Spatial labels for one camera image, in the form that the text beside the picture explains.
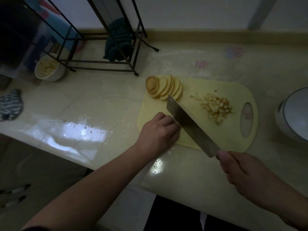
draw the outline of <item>tile floor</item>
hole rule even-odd
[[[61,192],[83,178],[86,168],[28,144],[11,140],[0,161],[0,189],[31,183],[19,194],[0,195],[0,203],[26,198],[16,206],[0,210],[0,230],[20,228]],[[128,185],[96,230],[141,231],[144,229],[156,195]]]

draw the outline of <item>metal rack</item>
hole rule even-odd
[[[94,10],[95,14],[97,15],[98,19],[100,20],[100,22],[102,23],[102,25],[104,26],[106,32],[102,32],[102,33],[88,33],[88,34],[81,34],[79,32],[79,30],[77,30],[75,28],[75,26],[73,26],[73,24],[64,16],[64,14],[58,9],[58,7],[56,7],[56,5],[51,1],[48,0],[49,3],[57,10],[59,11],[59,13],[61,14],[61,16],[67,21],[67,23],[70,25],[69,30],[67,31],[67,34],[65,37],[63,37],[54,27],[52,27],[43,17],[41,17],[33,8],[31,8],[24,0],[23,3],[25,4],[25,6],[27,8],[29,8],[30,10],[32,10],[37,16],[38,18],[40,18],[45,24],[47,24],[54,32],[56,32],[56,34],[58,34],[62,39],[63,39],[63,43],[61,44],[59,53],[57,55],[57,57],[54,57],[53,55],[51,55],[50,53],[48,53],[46,50],[41,49],[45,54],[48,54],[50,57],[52,57],[53,59],[55,59],[56,61],[58,61],[59,63],[61,63],[62,65],[64,65],[66,68],[68,68],[70,71],[75,72],[76,69],[86,69],[86,70],[99,70],[99,71],[117,71],[117,72],[133,72],[134,75],[139,76],[138,73],[135,70],[135,66],[136,66],[136,62],[137,62],[137,58],[138,58],[138,54],[139,54],[139,50],[140,50],[140,46],[141,43],[144,42],[147,46],[153,48],[154,50],[156,50],[157,52],[159,51],[158,49],[148,45],[144,40],[143,37],[147,38],[147,34],[144,30],[144,26],[143,23],[141,21],[141,17],[139,15],[139,11],[137,9],[137,5],[135,3],[135,0],[132,0],[133,6],[135,8],[139,23],[137,26],[137,30],[133,31],[132,26],[129,23],[129,20],[125,14],[125,11],[121,5],[120,0],[116,0],[121,13],[125,19],[125,23],[127,25],[127,27],[129,28],[129,31],[131,32],[131,38],[133,40],[133,47],[135,48],[136,43],[137,43],[137,39],[139,39],[137,48],[135,48],[136,53],[135,56],[133,57],[133,53],[131,55],[129,55],[129,57],[126,57],[125,54],[123,53],[123,51],[121,50],[121,48],[119,47],[118,43],[116,42],[116,40],[114,39],[114,37],[112,36],[112,34],[110,34],[109,28],[106,24],[106,22],[104,21],[104,19],[102,18],[102,16],[100,15],[97,7],[94,5],[92,0],[87,0],[90,4],[90,6],[92,7],[92,9]],[[31,44],[33,44],[34,46],[37,47],[37,45],[32,42],[31,40],[27,39],[25,36],[19,34],[18,32],[14,31],[13,29],[10,28],[10,26],[6,26],[7,28],[9,28],[11,31],[15,32],[16,34],[20,35],[21,37],[25,38],[27,41],[29,41]],[[71,29],[74,29],[76,31],[76,36],[75,38],[69,38],[69,34],[71,32]],[[117,49],[119,50],[119,52],[121,53],[121,55],[123,56],[123,58],[125,59],[125,62],[109,62],[109,61],[93,61],[93,60],[74,60],[73,56],[75,54],[77,45],[79,43],[79,41],[86,41],[86,40],[106,40],[108,38],[108,36],[110,36],[112,38],[112,40],[115,42]],[[66,59],[60,59],[61,53],[63,51],[64,45],[65,43],[67,43],[67,41],[74,41],[73,46],[71,47],[71,50],[68,54],[68,57]],[[130,69],[100,69],[100,68],[91,68],[91,67],[82,67],[82,66],[70,66],[68,63],[70,62],[78,62],[78,63],[99,63],[99,64],[114,64],[114,65],[129,65]]]

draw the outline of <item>left hand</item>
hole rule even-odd
[[[175,124],[173,118],[159,112],[144,124],[134,146],[152,160],[167,151],[179,138],[179,134],[180,126]]]

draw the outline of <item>wet countertop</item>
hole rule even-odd
[[[97,169],[137,140],[136,120],[146,77],[170,73],[235,81],[250,89],[258,105],[258,130],[247,152],[308,196],[308,147],[289,140],[274,122],[279,102],[308,84],[307,49],[170,42],[152,45],[160,52],[142,46],[136,67],[140,77],[79,70],[68,72],[57,82],[42,81],[39,86],[13,81],[1,94],[21,89],[24,110],[17,120],[1,122],[0,132]],[[92,41],[80,57],[98,60],[103,52],[103,44]],[[149,163],[134,183],[249,230],[293,230],[239,195],[228,184],[219,162],[196,149],[175,145]]]

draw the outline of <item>bowl of diced potato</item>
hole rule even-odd
[[[65,66],[46,54],[36,64],[34,73],[39,79],[56,81],[65,74]]]

